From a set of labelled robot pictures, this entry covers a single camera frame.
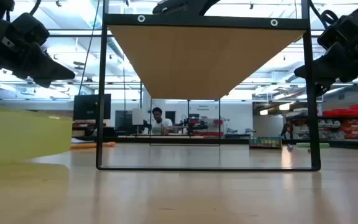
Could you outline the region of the person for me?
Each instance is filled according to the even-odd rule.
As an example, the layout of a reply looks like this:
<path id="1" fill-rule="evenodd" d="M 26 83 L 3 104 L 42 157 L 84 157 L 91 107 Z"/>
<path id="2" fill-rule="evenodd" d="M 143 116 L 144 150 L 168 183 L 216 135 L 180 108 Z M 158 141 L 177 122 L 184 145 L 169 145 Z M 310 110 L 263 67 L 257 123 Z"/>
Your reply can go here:
<path id="1" fill-rule="evenodd" d="M 282 139 L 293 139 L 293 125 L 291 121 L 286 121 L 283 125 L 280 136 Z"/>
<path id="2" fill-rule="evenodd" d="M 152 110 L 154 117 L 154 124 L 152 124 L 151 133 L 153 135 L 168 135 L 169 132 L 173 129 L 173 123 L 168 118 L 162 117 L 162 110 L 159 107 L 155 107 Z"/>

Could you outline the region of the yellow-green translucent pencil box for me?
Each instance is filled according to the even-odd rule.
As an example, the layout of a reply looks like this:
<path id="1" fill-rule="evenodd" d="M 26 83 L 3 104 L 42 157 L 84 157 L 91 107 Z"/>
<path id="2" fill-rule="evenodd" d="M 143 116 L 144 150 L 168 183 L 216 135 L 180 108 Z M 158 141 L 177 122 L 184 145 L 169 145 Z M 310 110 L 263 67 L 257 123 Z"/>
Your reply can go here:
<path id="1" fill-rule="evenodd" d="M 70 118 L 0 106 L 0 164 L 67 152 Z"/>

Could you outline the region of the orange marker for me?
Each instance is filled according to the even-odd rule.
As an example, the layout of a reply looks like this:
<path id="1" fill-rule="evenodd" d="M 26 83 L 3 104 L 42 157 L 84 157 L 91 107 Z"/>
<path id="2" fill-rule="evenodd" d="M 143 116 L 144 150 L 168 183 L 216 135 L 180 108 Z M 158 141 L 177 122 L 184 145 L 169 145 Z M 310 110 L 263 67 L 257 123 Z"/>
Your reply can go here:
<path id="1" fill-rule="evenodd" d="M 90 142 L 90 143 L 81 143 L 81 144 L 72 144 L 70 146 L 71 150 L 77 150 L 77 149 L 92 149 L 92 148 L 96 148 L 97 144 L 95 142 Z"/>

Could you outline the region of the black metal table frame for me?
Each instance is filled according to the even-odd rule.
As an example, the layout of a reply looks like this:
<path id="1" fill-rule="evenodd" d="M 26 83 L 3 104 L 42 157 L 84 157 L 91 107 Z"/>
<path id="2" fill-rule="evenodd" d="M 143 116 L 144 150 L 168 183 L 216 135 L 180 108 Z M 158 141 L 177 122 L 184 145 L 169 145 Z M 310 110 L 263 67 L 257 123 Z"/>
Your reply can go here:
<path id="1" fill-rule="evenodd" d="M 104 142 L 125 143 L 156 143 L 156 144 L 248 144 L 249 139 L 213 139 L 188 136 L 124 136 L 103 137 Z M 320 139 L 320 143 L 328 143 L 331 147 L 358 149 L 358 140 L 327 140 Z"/>

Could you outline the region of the shelving with red bins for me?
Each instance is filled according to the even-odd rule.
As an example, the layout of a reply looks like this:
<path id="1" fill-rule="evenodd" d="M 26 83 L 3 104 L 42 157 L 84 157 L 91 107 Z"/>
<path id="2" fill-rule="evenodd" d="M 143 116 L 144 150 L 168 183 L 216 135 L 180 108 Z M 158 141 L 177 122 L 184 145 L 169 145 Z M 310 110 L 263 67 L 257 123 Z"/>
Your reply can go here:
<path id="1" fill-rule="evenodd" d="M 293 139 L 310 138 L 307 110 L 288 115 L 286 121 L 293 125 Z M 358 105 L 323 111 L 318 117 L 318 134 L 320 139 L 358 140 Z"/>

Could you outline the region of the black monitor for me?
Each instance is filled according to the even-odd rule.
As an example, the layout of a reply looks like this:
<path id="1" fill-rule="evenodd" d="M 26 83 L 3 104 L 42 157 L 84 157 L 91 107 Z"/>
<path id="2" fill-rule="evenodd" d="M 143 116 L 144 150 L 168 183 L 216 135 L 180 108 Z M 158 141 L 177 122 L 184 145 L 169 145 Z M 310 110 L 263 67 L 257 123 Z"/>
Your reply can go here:
<path id="1" fill-rule="evenodd" d="M 74 97 L 73 119 L 87 120 L 98 117 L 99 95 L 77 95 Z M 111 94 L 104 95 L 104 119 L 111 118 Z"/>
<path id="2" fill-rule="evenodd" d="M 130 130 L 132 128 L 132 111 L 116 110 L 114 124 L 116 131 Z"/>

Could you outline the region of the wooden riser shelf black legs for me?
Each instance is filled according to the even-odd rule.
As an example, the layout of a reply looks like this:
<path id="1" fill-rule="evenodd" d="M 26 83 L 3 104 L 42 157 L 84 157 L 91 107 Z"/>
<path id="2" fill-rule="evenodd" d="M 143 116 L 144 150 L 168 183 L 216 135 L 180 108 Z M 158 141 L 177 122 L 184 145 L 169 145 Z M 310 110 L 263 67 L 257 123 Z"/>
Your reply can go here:
<path id="1" fill-rule="evenodd" d="M 107 38 L 117 40 L 135 72 L 155 99 L 216 100 L 241 78 L 256 71 L 291 42 L 302 40 L 310 122 L 310 170 L 321 168 L 310 12 L 311 0 L 300 0 L 297 19 L 191 16 L 183 14 L 112 14 L 102 0 L 101 58 L 96 167 L 103 165 L 103 119 Z"/>

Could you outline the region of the white board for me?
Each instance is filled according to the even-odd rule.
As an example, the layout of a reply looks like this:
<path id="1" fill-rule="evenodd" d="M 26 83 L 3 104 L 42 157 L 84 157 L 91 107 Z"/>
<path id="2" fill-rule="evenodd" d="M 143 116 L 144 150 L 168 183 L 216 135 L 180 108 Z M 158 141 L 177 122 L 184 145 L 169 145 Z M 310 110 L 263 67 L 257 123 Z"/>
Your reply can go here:
<path id="1" fill-rule="evenodd" d="M 132 124 L 136 126 L 144 124 L 144 112 L 142 108 L 134 108 L 132 110 Z"/>

